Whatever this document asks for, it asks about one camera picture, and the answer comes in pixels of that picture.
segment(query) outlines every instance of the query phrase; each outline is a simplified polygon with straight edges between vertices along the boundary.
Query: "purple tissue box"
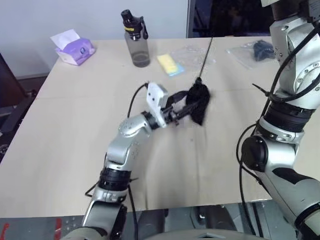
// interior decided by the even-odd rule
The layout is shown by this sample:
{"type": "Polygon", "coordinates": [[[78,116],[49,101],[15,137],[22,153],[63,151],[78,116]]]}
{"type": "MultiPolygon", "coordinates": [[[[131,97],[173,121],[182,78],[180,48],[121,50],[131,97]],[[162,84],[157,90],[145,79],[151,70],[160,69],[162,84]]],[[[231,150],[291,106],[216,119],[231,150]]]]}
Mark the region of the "purple tissue box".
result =
{"type": "Polygon", "coordinates": [[[64,62],[80,66],[96,50],[89,39],[81,37],[70,42],[63,50],[57,47],[55,51],[64,62]]]}

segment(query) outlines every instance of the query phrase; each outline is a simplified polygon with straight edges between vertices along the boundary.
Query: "white wall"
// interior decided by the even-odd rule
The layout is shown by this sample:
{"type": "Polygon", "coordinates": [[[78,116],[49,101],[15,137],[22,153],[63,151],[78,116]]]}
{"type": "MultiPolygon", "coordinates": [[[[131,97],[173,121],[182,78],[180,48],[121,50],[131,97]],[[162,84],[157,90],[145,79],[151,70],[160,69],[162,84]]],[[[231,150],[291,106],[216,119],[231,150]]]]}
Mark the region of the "white wall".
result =
{"type": "Polygon", "coordinates": [[[185,38],[188,0],[0,0],[0,53],[17,78],[48,73],[49,37],[69,29],[91,40],[123,39],[121,11],[144,16],[150,38],[185,38]]]}

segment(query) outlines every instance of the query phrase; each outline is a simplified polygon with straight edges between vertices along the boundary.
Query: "table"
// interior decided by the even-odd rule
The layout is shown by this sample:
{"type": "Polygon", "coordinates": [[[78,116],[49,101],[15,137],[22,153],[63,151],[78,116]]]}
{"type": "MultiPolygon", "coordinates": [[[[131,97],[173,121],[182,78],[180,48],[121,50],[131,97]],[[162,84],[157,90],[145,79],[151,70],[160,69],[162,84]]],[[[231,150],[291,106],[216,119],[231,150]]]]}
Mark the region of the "table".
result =
{"type": "MultiPolygon", "coordinates": [[[[259,39],[213,39],[209,58],[216,63],[207,65],[202,75],[212,93],[205,124],[200,127],[185,118],[179,126],[154,132],[131,175],[139,177],[131,184],[138,210],[240,201],[237,140],[257,120],[266,100],[251,83],[268,89],[278,64],[270,61],[248,70],[225,50],[259,39]]],[[[84,192],[97,181],[136,88],[150,81],[172,94],[189,89],[197,76],[197,71],[188,71],[168,77],[156,55],[187,45],[206,48],[209,41],[151,39],[151,64],[145,68],[134,67],[124,40],[95,41],[96,53],[79,67],[58,59],[0,165],[0,216],[84,214],[90,201],[84,192]]],[[[147,109],[145,94],[138,94],[132,115],[147,109]]],[[[296,170],[320,180],[318,120],[316,111],[305,128],[296,170]]],[[[246,173],[243,183],[247,201],[269,198],[246,173]]],[[[128,199],[125,203],[130,210],[128,199]]]]}

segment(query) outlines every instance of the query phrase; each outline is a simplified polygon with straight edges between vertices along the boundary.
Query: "clear plastic bag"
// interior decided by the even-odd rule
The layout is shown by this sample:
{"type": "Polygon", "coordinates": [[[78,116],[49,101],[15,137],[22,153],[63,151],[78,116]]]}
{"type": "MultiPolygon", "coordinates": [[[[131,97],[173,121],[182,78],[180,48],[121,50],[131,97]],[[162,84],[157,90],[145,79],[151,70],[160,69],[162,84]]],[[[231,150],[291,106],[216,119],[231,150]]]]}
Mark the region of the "clear plastic bag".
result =
{"type": "Polygon", "coordinates": [[[275,59],[272,44],[264,40],[253,41],[242,46],[229,48],[226,52],[233,55],[238,62],[248,69],[254,69],[260,66],[261,63],[275,59]]]}
{"type": "MultiPolygon", "coordinates": [[[[199,48],[195,45],[187,45],[180,49],[170,52],[174,61],[184,67],[186,71],[200,71],[207,53],[206,48],[199,48]]],[[[215,60],[209,55],[205,64],[210,65],[215,63],[215,60]]]]}

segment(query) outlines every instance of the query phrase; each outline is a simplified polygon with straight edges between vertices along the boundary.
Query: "tissue box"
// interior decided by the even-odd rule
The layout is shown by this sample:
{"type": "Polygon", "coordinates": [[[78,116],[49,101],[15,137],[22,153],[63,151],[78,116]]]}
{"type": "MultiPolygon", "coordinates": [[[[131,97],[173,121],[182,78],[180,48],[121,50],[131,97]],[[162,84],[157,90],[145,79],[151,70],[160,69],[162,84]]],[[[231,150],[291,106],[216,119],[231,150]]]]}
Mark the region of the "tissue box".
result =
{"type": "Polygon", "coordinates": [[[89,39],[80,37],[73,29],[52,36],[51,40],[60,58],[72,65],[81,65],[96,51],[89,39]]]}

